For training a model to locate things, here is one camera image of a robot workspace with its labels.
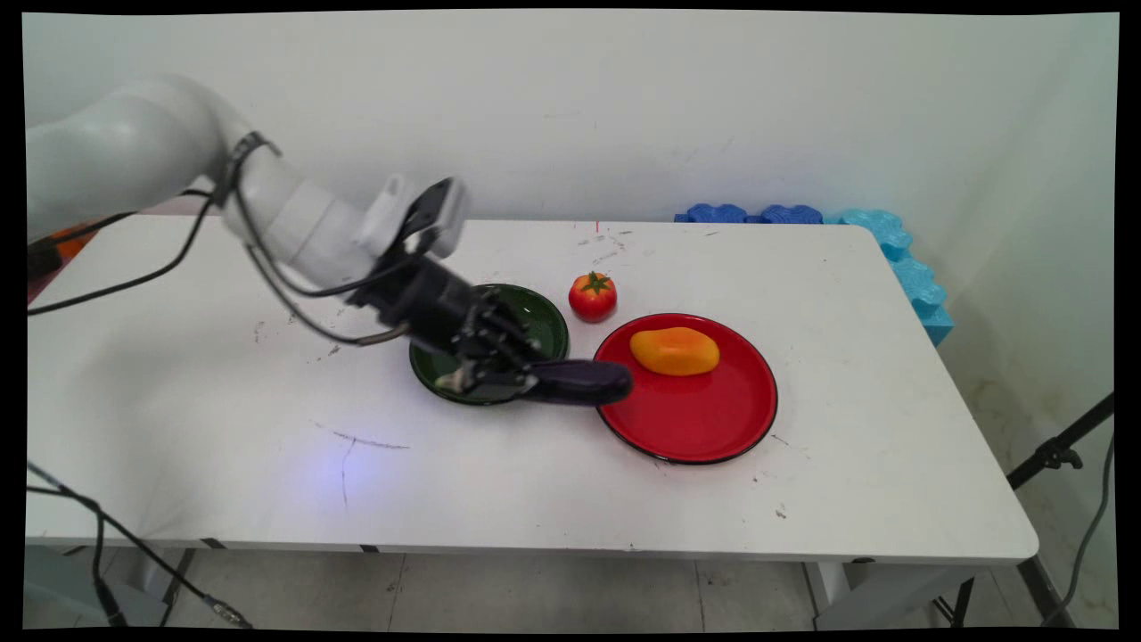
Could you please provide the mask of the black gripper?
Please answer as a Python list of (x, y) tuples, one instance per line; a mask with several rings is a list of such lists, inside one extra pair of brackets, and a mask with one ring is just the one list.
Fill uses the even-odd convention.
[(393, 330), (403, 326), (421, 349), (461, 360), (436, 377), (436, 391), (444, 397), (472, 405), (508, 403), (537, 387), (539, 376), (529, 369), (497, 371), (489, 363), (513, 368), (555, 361), (497, 289), (476, 287), (427, 255), (388, 255), (366, 281), (351, 293), (351, 304), (375, 309)]

